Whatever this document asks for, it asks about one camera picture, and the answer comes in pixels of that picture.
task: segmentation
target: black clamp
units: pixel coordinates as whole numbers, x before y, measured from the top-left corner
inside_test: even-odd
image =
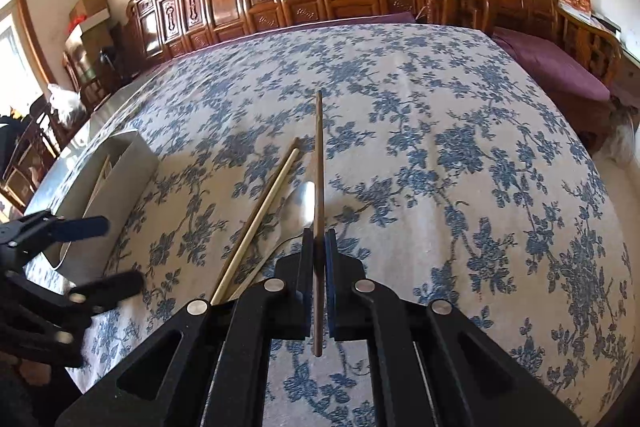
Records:
[[[366,340],[381,427],[579,427],[552,393],[448,301],[425,307],[366,279],[324,236],[330,336]],[[195,299],[62,414],[56,427],[262,424],[271,339],[310,334],[312,232],[272,279],[219,306]]]
[[[35,362],[82,365],[91,318],[140,293],[142,275],[124,272],[59,295],[25,279],[22,267],[53,243],[108,230],[104,217],[65,220],[47,210],[0,225],[0,351]]]

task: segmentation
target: white container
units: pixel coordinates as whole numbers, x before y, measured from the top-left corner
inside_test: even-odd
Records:
[[[113,168],[87,206],[107,156]],[[118,236],[157,167],[158,158],[137,131],[114,134],[98,145],[54,213],[66,219],[104,216],[111,226],[102,237],[47,248],[44,255],[60,275],[76,285],[102,277]]]

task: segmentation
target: metal bolt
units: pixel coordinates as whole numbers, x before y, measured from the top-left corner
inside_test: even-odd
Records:
[[[187,304],[187,311],[190,315],[202,315],[207,311],[207,303],[205,301],[191,301]]]
[[[431,309],[438,315],[449,315],[452,310],[452,306],[449,301],[438,299],[437,301],[433,301],[431,303]]]
[[[360,279],[356,282],[356,290],[360,293],[371,293],[375,288],[376,285],[369,279]]]
[[[279,292],[284,288],[284,281],[281,279],[269,279],[264,282],[264,289],[268,292]]]
[[[60,344],[71,344],[74,341],[74,336],[68,331],[59,331],[56,333],[56,341]]]
[[[71,302],[75,302],[76,304],[82,304],[84,301],[86,301],[86,296],[82,295],[81,293],[72,293],[71,295],[69,295],[69,300]]]

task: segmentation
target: bed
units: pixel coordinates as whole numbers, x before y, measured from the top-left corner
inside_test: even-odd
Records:
[[[507,53],[479,31],[434,25],[300,29],[200,50],[165,64],[111,118],[85,158],[135,128],[161,162],[107,267],[140,270],[145,291],[95,319],[87,363],[71,371],[81,390],[209,294],[298,136],[305,155],[234,283],[275,246],[280,202],[312,179],[316,89],[339,250],[401,298],[449,299],[594,425],[634,367],[630,256],[606,188]],[[262,275],[298,248],[279,249]],[[28,277],[65,284],[42,257]],[[265,425],[373,425],[366,346],[325,341],[321,359],[309,342],[274,341]]]

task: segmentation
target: metal spoon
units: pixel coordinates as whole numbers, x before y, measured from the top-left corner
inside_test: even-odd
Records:
[[[252,272],[245,277],[242,283],[236,288],[229,300],[238,299],[244,290],[253,282],[268,259],[286,241],[290,241],[302,234],[302,231],[311,225],[314,220],[314,204],[316,201],[315,187],[313,182],[304,182],[296,188],[282,205],[280,213],[280,238],[276,242],[276,247],[267,255],[260,259]]]

